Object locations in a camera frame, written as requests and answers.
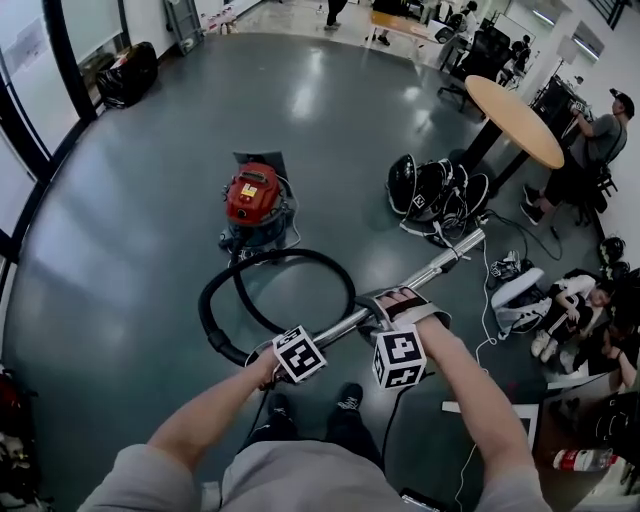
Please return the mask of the person's leg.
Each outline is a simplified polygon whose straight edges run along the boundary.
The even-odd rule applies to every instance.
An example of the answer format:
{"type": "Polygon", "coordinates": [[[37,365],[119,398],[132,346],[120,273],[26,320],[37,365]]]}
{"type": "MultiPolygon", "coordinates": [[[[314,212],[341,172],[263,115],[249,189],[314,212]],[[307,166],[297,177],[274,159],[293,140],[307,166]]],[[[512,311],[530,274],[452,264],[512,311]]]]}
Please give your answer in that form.
{"type": "Polygon", "coordinates": [[[381,453],[356,409],[336,407],[328,417],[324,441],[341,446],[384,470],[381,453]]]}
{"type": "Polygon", "coordinates": [[[289,416],[275,412],[249,434],[239,452],[259,442],[298,441],[299,439],[294,421],[289,416]]]}

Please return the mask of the red-topped canister vacuum cleaner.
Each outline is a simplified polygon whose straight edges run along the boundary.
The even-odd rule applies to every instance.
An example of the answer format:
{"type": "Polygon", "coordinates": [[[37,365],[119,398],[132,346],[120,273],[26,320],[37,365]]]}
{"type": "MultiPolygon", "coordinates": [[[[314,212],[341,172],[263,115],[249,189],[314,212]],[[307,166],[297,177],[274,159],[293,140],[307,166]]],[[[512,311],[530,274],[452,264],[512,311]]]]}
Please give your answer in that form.
{"type": "Polygon", "coordinates": [[[231,264],[254,255],[290,249],[301,242],[296,225],[299,201],[288,180],[264,164],[239,165],[223,189],[227,227],[219,247],[231,264]]]}

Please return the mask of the black helmet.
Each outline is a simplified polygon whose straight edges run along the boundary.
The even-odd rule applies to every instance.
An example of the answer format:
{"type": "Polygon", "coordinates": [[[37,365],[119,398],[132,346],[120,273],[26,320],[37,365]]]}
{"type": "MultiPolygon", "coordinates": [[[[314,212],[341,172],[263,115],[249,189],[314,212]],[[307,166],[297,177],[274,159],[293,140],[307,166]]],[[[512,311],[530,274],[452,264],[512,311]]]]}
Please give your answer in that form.
{"type": "Polygon", "coordinates": [[[484,173],[474,174],[468,179],[465,201],[469,216],[475,214],[486,204],[489,184],[489,178],[484,173]]]}
{"type": "Polygon", "coordinates": [[[407,215],[416,193],[417,166],[411,154],[401,156],[390,168],[386,190],[392,210],[399,215],[407,215]]]}
{"type": "Polygon", "coordinates": [[[598,245],[601,268],[607,280],[621,279],[629,272],[630,265],[622,260],[625,246],[617,236],[607,237],[598,245]]]}

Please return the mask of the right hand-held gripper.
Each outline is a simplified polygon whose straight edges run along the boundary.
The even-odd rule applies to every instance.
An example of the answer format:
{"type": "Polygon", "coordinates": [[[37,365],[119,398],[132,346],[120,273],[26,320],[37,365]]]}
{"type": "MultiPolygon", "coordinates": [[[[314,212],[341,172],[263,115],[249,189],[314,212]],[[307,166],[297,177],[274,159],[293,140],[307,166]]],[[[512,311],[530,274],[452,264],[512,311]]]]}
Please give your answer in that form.
{"type": "Polygon", "coordinates": [[[422,379],[428,359],[417,329],[421,320],[435,316],[446,328],[450,326],[448,313],[415,293],[415,299],[389,310],[381,308],[375,300],[378,295],[374,296],[366,305],[374,321],[358,328],[374,349],[372,371],[382,389],[411,387],[422,379]]]}

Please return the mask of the person's left leg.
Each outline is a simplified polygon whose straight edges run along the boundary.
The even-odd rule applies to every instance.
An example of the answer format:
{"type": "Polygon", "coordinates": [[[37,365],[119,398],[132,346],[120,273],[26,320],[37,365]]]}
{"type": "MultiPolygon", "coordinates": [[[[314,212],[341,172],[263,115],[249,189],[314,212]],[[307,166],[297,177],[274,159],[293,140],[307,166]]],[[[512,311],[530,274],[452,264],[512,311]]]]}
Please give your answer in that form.
{"type": "Polygon", "coordinates": [[[299,439],[294,421],[289,416],[275,412],[249,434],[239,452],[259,442],[298,441],[299,439]]]}

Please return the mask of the black framed glass door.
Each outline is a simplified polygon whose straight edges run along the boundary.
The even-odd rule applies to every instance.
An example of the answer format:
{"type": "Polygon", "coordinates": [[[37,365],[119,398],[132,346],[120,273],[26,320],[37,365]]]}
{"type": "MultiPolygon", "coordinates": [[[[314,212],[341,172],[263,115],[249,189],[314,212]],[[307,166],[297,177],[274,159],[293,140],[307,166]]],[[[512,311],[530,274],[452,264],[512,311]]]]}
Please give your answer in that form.
{"type": "Polygon", "coordinates": [[[81,64],[129,39],[123,0],[0,0],[0,256],[98,117],[81,64]]]}

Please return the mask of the black office chair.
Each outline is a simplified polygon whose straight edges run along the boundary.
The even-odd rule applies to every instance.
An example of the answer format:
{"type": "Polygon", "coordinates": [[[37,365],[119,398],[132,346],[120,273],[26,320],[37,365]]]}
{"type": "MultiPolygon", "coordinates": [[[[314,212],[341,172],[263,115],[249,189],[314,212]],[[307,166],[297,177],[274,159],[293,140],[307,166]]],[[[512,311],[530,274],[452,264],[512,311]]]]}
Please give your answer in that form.
{"type": "Polygon", "coordinates": [[[437,95],[443,92],[457,95],[461,98],[459,110],[462,111],[467,102],[475,105],[469,95],[465,80],[469,76],[480,76],[496,82],[498,74],[510,59],[510,39],[496,32],[478,31],[465,57],[453,67],[450,72],[452,81],[445,87],[440,87],[437,95]]]}

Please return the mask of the person's right hand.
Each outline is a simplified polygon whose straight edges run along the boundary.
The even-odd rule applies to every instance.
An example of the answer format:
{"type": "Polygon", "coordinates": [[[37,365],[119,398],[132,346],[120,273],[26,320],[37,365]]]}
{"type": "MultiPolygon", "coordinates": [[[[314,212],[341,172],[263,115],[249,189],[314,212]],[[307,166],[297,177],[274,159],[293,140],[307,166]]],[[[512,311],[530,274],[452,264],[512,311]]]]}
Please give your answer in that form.
{"type": "Polygon", "coordinates": [[[378,295],[375,300],[384,310],[394,308],[399,304],[411,301],[417,297],[416,293],[409,288],[389,289],[378,295]]]}

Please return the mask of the black garbage bag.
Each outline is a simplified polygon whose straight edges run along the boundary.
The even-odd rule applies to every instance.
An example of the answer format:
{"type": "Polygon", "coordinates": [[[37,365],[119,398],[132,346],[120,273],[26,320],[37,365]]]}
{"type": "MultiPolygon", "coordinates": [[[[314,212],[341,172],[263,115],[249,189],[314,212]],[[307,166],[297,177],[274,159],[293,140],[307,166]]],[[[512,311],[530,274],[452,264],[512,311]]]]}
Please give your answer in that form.
{"type": "Polygon", "coordinates": [[[96,74],[107,108],[125,109],[139,102],[158,77],[158,59],[150,42],[137,43],[96,74]]]}

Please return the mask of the person's right forearm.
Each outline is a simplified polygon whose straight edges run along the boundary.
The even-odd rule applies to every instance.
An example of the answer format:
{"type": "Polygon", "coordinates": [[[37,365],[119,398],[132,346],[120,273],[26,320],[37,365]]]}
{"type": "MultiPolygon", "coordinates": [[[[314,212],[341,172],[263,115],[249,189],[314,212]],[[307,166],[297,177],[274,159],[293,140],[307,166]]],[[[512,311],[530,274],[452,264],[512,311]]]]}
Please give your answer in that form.
{"type": "Polygon", "coordinates": [[[452,388],[464,424],[482,456],[485,480],[533,473],[535,465],[521,420],[462,340],[434,316],[420,321],[417,330],[427,355],[452,388]]]}

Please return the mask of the person's right black shoe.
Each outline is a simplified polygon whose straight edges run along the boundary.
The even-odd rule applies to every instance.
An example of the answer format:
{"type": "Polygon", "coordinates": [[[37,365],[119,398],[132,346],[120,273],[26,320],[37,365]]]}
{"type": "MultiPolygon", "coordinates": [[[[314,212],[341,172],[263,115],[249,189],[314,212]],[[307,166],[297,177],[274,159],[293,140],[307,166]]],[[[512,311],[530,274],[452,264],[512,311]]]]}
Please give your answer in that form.
{"type": "Polygon", "coordinates": [[[339,391],[336,406],[343,411],[358,411],[364,392],[358,383],[346,383],[339,391]]]}

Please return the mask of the silver vacuum wand tube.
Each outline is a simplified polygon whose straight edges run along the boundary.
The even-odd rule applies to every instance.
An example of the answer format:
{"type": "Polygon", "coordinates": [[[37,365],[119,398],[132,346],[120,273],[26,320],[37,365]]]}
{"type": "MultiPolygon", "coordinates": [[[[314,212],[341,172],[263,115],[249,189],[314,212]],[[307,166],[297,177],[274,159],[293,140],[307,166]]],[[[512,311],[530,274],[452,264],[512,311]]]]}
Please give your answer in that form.
{"type": "MultiPolygon", "coordinates": [[[[448,272],[463,256],[483,242],[485,238],[486,235],[481,228],[475,229],[452,249],[446,249],[436,258],[431,260],[426,266],[421,268],[405,281],[398,284],[397,288],[411,288],[414,291],[418,290],[434,278],[448,272]]],[[[368,321],[369,318],[373,316],[373,313],[366,308],[366,305],[369,300],[372,300],[374,296],[379,295],[380,293],[381,290],[375,290],[357,297],[356,305],[358,306],[358,309],[346,319],[339,321],[333,327],[316,335],[312,339],[315,346],[320,350],[324,350],[344,335],[350,333],[361,324],[368,321]]]]}

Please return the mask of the grey platform trolley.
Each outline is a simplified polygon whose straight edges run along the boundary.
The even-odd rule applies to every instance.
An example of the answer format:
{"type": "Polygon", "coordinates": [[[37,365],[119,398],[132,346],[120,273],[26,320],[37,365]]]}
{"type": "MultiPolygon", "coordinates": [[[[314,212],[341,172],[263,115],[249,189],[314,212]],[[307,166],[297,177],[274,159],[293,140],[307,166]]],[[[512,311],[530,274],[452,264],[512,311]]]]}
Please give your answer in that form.
{"type": "Polygon", "coordinates": [[[190,53],[204,40],[195,0],[163,0],[167,30],[182,55],[190,53]]]}

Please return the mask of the person's right leg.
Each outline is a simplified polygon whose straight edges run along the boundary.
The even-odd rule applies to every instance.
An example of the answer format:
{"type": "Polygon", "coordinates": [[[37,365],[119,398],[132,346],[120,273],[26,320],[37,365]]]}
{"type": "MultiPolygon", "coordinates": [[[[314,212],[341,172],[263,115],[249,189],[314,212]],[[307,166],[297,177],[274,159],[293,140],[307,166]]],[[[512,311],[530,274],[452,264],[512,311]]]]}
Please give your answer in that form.
{"type": "Polygon", "coordinates": [[[356,409],[336,407],[328,417],[324,441],[341,446],[384,470],[381,453],[356,409]]]}

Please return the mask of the black backpack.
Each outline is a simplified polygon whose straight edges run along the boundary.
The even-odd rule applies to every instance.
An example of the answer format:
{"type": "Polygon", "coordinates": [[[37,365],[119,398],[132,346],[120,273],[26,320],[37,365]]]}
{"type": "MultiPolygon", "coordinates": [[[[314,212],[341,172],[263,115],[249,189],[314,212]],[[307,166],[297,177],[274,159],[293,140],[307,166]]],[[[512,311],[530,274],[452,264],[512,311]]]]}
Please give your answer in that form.
{"type": "Polygon", "coordinates": [[[420,164],[405,218],[444,230],[459,227],[469,215],[468,181],[464,167],[448,159],[420,164]]]}

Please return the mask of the low wooden bench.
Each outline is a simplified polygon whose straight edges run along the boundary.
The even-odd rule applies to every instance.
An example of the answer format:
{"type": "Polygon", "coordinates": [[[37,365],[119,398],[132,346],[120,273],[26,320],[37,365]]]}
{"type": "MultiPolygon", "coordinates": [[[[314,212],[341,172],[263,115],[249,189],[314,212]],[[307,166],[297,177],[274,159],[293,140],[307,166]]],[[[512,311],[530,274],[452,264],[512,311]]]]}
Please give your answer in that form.
{"type": "Polygon", "coordinates": [[[427,27],[419,22],[401,16],[372,11],[370,13],[370,29],[367,43],[372,43],[374,38],[383,30],[388,30],[390,33],[406,36],[419,42],[437,42],[437,39],[427,30],[427,27]]]}

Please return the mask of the person's left forearm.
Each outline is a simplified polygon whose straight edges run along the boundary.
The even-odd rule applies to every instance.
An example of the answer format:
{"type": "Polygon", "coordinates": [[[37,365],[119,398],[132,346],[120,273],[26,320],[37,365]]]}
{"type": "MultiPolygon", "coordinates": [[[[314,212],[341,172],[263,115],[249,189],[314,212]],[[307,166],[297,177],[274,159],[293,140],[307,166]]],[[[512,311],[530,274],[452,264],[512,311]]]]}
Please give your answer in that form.
{"type": "Polygon", "coordinates": [[[175,411],[154,432],[147,445],[194,475],[207,450],[223,437],[249,397],[272,381],[277,366],[274,351],[264,350],[237,374],[175,411]]]}

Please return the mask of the round wooden table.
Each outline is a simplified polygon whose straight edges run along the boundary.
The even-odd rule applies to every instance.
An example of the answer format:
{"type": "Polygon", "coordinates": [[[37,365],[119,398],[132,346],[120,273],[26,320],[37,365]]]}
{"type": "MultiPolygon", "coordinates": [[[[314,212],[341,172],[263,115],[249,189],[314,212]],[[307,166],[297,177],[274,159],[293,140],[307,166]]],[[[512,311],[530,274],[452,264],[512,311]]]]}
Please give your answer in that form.
{"type": "Polygon", "coordinates": [[[515,92],[478,75],[467,76],[464,84],[469,98],[485,115],[486,123],[463,153],[462,166],[467,171],[475,169],[501,135],[520,149],[490,181],[489,197],[494,197],[528,158],[551,170],[564,165],[564,153],[549,127],[515,92]]]}

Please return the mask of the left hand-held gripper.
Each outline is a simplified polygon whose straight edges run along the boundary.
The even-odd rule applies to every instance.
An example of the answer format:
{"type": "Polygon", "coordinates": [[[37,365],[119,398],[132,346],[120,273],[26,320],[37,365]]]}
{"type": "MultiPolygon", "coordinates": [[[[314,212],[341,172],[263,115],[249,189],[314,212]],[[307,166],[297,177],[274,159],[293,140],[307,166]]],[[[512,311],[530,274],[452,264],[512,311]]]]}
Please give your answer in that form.
{"type": "Polygon", "coordinates": [[[273,349],[278,359],[273,382],[299,384],[327,366],[324,355],[302,326],[260,344],[246,357],[246,365],[255,362],[268,347],[273,349]]]}

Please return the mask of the clear bottle with red label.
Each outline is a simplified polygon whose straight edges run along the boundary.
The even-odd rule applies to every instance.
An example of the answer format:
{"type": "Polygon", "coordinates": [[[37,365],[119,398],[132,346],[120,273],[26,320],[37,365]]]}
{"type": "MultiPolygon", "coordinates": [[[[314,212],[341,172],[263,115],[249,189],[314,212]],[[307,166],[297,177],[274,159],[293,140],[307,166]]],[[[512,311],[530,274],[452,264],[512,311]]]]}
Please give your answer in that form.
{"type": "Polygon", "coordinates": [[[560,471],[600,472],[607,470],[618,459],[612,450],[586,449],[558,451],[552,461],[552,467],[560,471]]]}

